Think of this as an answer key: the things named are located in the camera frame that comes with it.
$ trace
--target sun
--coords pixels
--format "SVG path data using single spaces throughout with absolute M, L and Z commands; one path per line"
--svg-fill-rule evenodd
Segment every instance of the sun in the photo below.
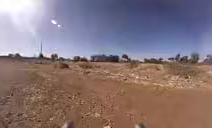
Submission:
M 33 11 L 37 0 L 0 0 L 0 13 L 21 13 L 23 11 Z

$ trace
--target blue sky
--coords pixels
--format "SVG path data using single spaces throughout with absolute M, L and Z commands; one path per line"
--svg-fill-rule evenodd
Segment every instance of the blue sky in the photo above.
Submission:
M 0 12 L 0 54 L 33 56 L 40 40 L 64 57 L 212 54 L 212 0 L 42 0 L 23 13 Z

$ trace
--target bush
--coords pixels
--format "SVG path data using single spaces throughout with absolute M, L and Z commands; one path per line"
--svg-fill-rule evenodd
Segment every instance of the bush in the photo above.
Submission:
M 153 64 L 162 64 L 162 58 L 160 58 L 159 60 L 151 58 L 151 59 L 144 59 L 145 63 L 153 63 Z
M 57 53 L 51 54 L 51 59 L 52 60 L 58 59 L 58 54 Z
M 207 55 L 206 59 L 203 61 L 204 64 L 212 64 L 212 55 Z
M 80 56 L 74 56 L 73 61 L 75 61 L 75 62 L 80 61 Z
M 21 58 L 22 56 L 19 53 L 14 54 L 15 58 Z
M 59 61 L 65 61 L 66 59 L 63 57 L 59 57 Z
M 187 78 L 189 76 L 197 76 L 203 71 L 195 67 L 194 65 L 184 65 L 179 63 L 166 64 L 167 72 L 171 75 L 181 76 Z
M 129 56 L 127 54 L 122 54 L 122 58 L 125 59 L 128 62 L 131 61 L 131 59 L 129 58 Z
M 38 58 L 39 59 L 43 59 L 44 58 L 44 55 L 42 53 L 40 53 L 39 56 L 38 56 Z
M 137 61 L 137 60 L 132 60 L 132 61 L 130 61 L 130 63 L 128 64 L 128 67 L 129 68 L 136 68 L 136 67 L 138 67 L 139 66 L 139 64 L 140 64 L 140 62 L 139 61 Z
M 83 69 L 91 69 L 94 68 L 93 64 L 90 62 L 82 62 L 79 64 L 79 67 L 83 68 Z
M 66 68 L 69 68 L 69 65 L 65 64 L 65 63 L 60 63 L 60 64 L 54 65 L 54 67 L 55 68 L 60 68 L 60 69 L 66 69 Z
M 198 53 L 192 53 L 192 54 L 191 54 L 190 62 L 191 62 L 192 64 L 196 64 L 196 63 L 198 63 L 199 59 L 200 59 L 200 56 L 199 56 Z
M 180 63 L 188 63 L 188 62 L 189 62 L 188 56 L 183 56 L 183 57 L 181 57 L 181 59 L 180 59 L 179 62 L 180 62 Z
M 181 54 L 177 54 L 177 55 L 175 56 L 174 60 L 175 60 L 176 62 L 179 62 L 179 61 L 180 61 L 180 58 L 181 58 Z
M 88 62 L 88 59 L 86 57 L 82 57 L 82 58 L 80 58 L 80 61 L 82 61 L 82 62 Z

